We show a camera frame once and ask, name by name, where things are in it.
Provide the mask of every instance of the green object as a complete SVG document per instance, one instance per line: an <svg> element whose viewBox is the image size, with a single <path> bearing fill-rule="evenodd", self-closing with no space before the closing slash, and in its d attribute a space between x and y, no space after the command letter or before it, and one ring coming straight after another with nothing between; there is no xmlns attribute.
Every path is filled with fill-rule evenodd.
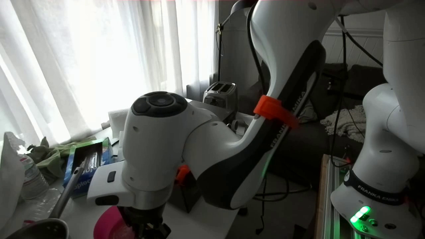
<svg viewBox="0 0 425 239"><path fill-rule="evenodd" d="M358 232L368 232L368 228L364 225L362 220L368 218L372 209L369 206L361 208L350 220L350 225Z"/></svg>
<svg viewBox="0 0 425 239"><path fill-rule="evenodd" d="M29 153L26 156L36 163L42 177L50 185L63 177L70 149L93 140L94 137L89 137L81 143L67 143L50 147L46 137L43 137L40 147L30 145L28 148Z"/></svg>

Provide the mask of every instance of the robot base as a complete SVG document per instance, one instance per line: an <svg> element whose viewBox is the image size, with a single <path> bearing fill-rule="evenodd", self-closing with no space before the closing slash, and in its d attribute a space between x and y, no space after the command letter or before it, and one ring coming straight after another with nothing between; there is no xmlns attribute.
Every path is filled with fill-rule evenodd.
<svg viewBox="0 0 425 239"><path fill-rule="evenodd" d="M407 201L399 206L383 205L342 184L330 194L330 202L361 236L385 239L421 238L421 218Z"/></svg>

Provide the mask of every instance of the green led light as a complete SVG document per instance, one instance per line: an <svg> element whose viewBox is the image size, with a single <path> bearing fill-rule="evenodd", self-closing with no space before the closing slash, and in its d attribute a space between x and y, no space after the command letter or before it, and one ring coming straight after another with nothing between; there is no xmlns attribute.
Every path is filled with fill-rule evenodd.
<svg viewBox="0 0 425 239"><path fill-rule="evenodd" d="M362 214L368 214L369 212L370 212L370 208L368 208L368 206L364 206L364 208L361 208L361 210L360 210Z"/></svg>
<svg viewBox="0 0 425 239"><path fill-rule="evenodd" d="M350 224L356 224L357 221L358 221L357 217L352 217L352 218L349 220Z"/></svg>
<svg viewBox="0 0 425 239"><path fill-rule="evenodd" d="M361 208L361 209L349 220L349 222L354 225L354 224L358 222L358 220L360 220L361 217L364 217L365 214L369 214L369 213L370 213L370 208L364 206L364 208Z"/></svg>

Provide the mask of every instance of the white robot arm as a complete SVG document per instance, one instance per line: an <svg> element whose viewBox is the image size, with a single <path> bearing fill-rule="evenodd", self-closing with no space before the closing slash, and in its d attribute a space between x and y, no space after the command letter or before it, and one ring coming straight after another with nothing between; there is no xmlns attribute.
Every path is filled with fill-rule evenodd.
<svg viewBox="0 0 425 239"><path fill-rule="evenodd" d="M398 194L414 173L415 165L406 164L415 163L409 147L425 152L425 128L421 125L425 111L411 105L423 103L423 3L417 0L398 7L398 0L260 0L252 15L252 42L271 75L265 99L280 101L296 116L320 76L325 60L320 42L334 18L338 14L389 9L383 71L391 88L381 87L368 96L381 100L382 108L374 99L365 100L366 143L352 171L364 185L389 194ZM369 124L374 109L370 107L368 111L368 101L382 109L378 120L370 120L376 127ZM194 108L176 95L146 95L128 111L122 143L125 161L99 168L87 197L97 205L119 206L125 220L134 228L160 225L160 213L170 197L176 168L184 161L208 204L237 209L257 192L275 148L288 133L288 128L276 119L279 116L256 115L245 135L237 137L213 115ZM389 135L401 141L380 144L386 143ZM402 157L409 160L398 160L399 155L393 155L397 151L406 152ZM397 163L397 167L390 168L387 163ZM411 167L402 168L405 171L399 173L398 165ZM346 220L374 202L376 198L349 185L342 185L332 196L332 204Z"/></svg>

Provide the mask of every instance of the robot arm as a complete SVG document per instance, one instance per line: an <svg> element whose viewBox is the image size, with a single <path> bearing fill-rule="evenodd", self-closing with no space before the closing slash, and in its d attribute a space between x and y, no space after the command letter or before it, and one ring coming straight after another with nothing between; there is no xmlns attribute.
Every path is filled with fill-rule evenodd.
<svg viewBox="0 0 425 239"><path fill-rule="evenodd" d="M285 109L297 115L320 76L325 60L320 42L334 18L341 13L368 13L397 3L260 0L251 30L255 50L271 74L267 97L281 101ZM423 54L418 60L425 63ZM409 92L411 86L401 88ZM280 123L255 116L245 135L237 137L211 113L188 105L182 97L150 93L128 111L122 141L125 161L99 168L87 198L97 205L119 206L134 228L160 225L176 168L184 160L208 204L237 209L257 192L271 156L287 133L288 128ZM348 218L354 213L349 209L346 216L341 214Z"/></svg>
<svg viewBox="0 0 425 239"><path fill-rule="evenodd" d="M386 10L383 76L389 86L377 87L365 97L365 143L356 165L332 193L330 201L358 234L418 238L421 221L405 201L403 192L418 169L417 152L425 153L425 127L421 124L425 120L425 2L260 2L259 14L252 19L253 43L269 67L269 93L276 96L273 88L279 92L288 84L287 74L296 63L293 56L302 50L297 47L305 48L312 39L321 40L336 14L377 10Z"/></svg>

